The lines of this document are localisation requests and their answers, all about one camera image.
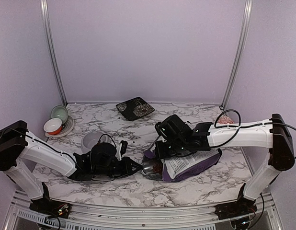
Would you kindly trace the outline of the purple pet food bag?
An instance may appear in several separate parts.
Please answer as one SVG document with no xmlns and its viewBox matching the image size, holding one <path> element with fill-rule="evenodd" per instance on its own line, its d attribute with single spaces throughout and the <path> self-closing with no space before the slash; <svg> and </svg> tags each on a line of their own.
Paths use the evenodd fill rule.
<svg viewBox="0 0 296 230">
<path fill-rule="evenodd" d="M 222 156 L 221 149 L 210 151 L 198 151 L 186 157 L 172 157 L 158 160 L 154 151 L 147 150 L 144 154 L 143 162 L 161 161 L 163 163 L 162 174 L 144 175 L 146 178 L 164 182 L 180 182 L 190 177 L 197 176 L 217 165 Z"/>
</svg>

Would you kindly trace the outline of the metal food scoop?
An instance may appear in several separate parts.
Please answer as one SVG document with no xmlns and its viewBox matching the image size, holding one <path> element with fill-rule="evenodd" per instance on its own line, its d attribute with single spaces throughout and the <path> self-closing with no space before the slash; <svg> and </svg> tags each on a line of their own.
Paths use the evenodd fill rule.
<svg viewBox="0 0 296 230">
<path fill-rule="evenodd" d="M 151 175 L 151 174 L 154 174 L 152 172 L 152 163 L 153 163 L 153 161 L 146 161 L 146 162 L 143 162 L 142 163 L 141 173 L 143 175 Z"/>
</svg>

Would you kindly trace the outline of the grey double pet bowl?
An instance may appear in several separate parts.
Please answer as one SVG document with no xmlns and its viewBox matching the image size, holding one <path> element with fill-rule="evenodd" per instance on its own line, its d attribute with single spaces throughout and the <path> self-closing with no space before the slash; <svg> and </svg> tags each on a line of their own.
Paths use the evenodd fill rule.
<svg viewBox="0 0 296 230">
<path fill-rule="evenodd" d="M 89 152 L 94 145 L 97 144 L 99 138 L 103 133 L 100 131 L 87 132 L 81 139 L 81 151 L 82 153 Z"/>
</svg>

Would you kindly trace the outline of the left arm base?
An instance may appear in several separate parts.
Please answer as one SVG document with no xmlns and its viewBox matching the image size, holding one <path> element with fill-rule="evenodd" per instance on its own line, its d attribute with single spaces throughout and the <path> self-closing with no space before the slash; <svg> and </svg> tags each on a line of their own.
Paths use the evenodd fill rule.
<svg viewBox="0 0 296 230">
<path fill-rule="evenodd" d="M 29 209 L 39 213 L 54 215 L 56 217 L 67 219 L 70 214 L 71 204 L 56 202 L 52 205 L 38 206 L 37 204 L 31 203 Z"/>
</svg>

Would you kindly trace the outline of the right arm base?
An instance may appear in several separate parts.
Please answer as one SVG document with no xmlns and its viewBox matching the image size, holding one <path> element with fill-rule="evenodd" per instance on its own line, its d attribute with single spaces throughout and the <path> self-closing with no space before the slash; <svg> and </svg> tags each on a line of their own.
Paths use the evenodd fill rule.
<svg viewBox="0 0 296 230">
<path fill-rule="evenodd" d="M 219 220 L 255 213 L 257 210 L 256 205 L 252 205 L 250 207 L 246 205 L 238 206 L 235 202 L 215 206 L 215 214 L 218 216 Z"/>
</svg>

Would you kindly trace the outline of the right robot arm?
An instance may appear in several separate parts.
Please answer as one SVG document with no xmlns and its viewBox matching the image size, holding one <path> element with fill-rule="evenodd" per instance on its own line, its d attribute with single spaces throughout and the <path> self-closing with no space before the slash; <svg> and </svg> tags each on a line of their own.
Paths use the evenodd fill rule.
<svg viewBox="0 0 296 230">
<path fill-rule="evenodd" d="M 257 172 L 241 189 L 241 196 L 232 204 L 232 211 L 243 214 L 260 193 L 282 172 L 295 164 L 290 126 L 281 115 L 252 123 L 218 126 L 212 122 L 198 123 L 190 128 L 177 115 L 171 115 L 155 124 L 163 141 L 156 142 L 156 156 L 160 159 L 186 157 L 198 151 L 222 147 L 261 147 L 269 150 Z"/>
</svg>

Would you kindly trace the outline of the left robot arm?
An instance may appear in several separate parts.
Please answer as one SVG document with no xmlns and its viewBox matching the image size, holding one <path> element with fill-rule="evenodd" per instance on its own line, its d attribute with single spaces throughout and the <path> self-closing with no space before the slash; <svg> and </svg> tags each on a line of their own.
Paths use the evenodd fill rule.
<svg viewBox="0 0 296 230">
<path fill-rule="evenodd" d="M 127 142 L 120 145 L 98 142 L 84 154 L 70 154 L 47 144 L 27 129 L 19 120 L 0 130 L 0 171 L 4 172 L 30 200 L 45 213 L 55 209 L 47 186 L 37 180 L 24 160 L 46 166 L 78 182 L 107 182 L 129 177 L 142 170 L 142 166 L 124 156 Z"/>
</svg>

